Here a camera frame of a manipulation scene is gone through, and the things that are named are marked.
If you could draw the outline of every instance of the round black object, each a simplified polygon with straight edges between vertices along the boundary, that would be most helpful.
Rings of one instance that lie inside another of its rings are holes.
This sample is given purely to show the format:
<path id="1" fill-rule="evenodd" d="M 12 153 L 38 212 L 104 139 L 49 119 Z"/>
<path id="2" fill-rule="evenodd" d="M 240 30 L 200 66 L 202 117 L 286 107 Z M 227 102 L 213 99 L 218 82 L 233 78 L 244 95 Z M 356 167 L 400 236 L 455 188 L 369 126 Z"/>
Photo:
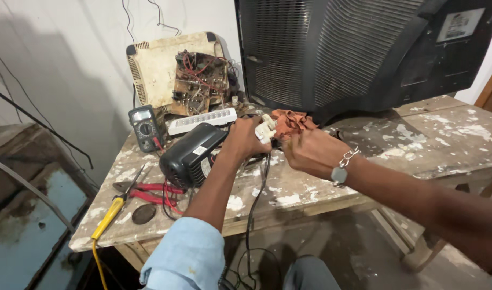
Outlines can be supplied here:
<path id="1" fill-rule="evenodd" d="M 156 205 L 148 203 L 139 206 L 132 214 L 132 221 L 134 224 L 145 224 L 156 214 Z"/>
<path id="2" fill-rule="evenodd" d="M 153 127 L 148 123 L 144 123 L 139 127 L 139 131 L 143 135 L 150 135 L 151 132 L 153 131 Z"/>

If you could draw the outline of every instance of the rag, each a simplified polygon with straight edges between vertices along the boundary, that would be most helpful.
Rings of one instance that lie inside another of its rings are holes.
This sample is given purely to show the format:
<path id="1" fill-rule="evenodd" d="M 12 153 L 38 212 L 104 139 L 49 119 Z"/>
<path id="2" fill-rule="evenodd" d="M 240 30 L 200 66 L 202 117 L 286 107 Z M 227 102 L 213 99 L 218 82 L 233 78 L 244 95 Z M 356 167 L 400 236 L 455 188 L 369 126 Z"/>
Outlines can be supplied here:
<path id="1" fill-rule="evenodd" d="M 277 140 L 288 140 L 293 134 L 301 134 L 303 130 L 318 127 L 312 122 L 312 117 L 303 112 L 277 109 L 271 112 L 271 118 L 277 123 L 274 136 Z"/>

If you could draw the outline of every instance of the circuit board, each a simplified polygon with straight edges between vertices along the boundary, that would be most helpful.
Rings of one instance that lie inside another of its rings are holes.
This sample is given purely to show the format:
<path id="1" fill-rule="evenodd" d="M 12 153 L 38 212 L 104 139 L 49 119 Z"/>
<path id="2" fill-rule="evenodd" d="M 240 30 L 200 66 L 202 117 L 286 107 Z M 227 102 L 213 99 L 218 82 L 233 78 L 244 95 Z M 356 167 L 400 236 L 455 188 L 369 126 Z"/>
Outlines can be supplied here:
<path id="1" fill-rule="evenodd" d="M 207 113 L 228 93 L 228 61 L 198 52 L 179 52 L 174 81 L 171 113 L 197 115 Z"/>

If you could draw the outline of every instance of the shirt cuff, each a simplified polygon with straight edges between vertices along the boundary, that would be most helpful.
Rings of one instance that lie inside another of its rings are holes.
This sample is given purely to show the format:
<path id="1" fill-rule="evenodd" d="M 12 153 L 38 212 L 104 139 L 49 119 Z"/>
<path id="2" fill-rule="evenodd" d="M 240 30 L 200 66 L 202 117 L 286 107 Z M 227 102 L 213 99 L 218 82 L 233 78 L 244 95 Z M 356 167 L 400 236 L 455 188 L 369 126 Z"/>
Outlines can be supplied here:
<path id="1" fill-rule="evenodd" d="M 161 288 L 162 280 L 179 276 L 200 289 L 215 289 L 224 269 L 224 239 L 209 223 L 178 219 L 140 272 L 140 283 Z"/>

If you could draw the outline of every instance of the hand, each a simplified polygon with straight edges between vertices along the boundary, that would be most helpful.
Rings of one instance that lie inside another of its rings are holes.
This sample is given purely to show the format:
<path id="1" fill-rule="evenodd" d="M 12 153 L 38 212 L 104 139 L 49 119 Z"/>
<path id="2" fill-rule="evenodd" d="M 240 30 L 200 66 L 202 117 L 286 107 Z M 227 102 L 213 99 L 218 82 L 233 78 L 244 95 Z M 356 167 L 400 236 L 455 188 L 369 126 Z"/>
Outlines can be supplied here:
<path id="1" fill-rule="evenodd" d="M 244 159 L 259 153 L 272 150 L 271 143 L 262 144 L 255 135 L 255 128 L 262 121 L 260 116 L 238 118 L 230 127 L 230 133 L 223 143 L 223 150 L 233 151 L 242 162 Z"/>
<path id="2" fill-rule="evenodd" d="M 291 168 L 306 172 L 321 179 L 330 180 L 334 167 L 339 166 L 343 155 L 351 148 L 337 138 L 319 129 L 305 130 L 301 135 L 293 135 L 283 145 L 285 157 Z M 354 156 L 346 171 L 353 168 Z"/>

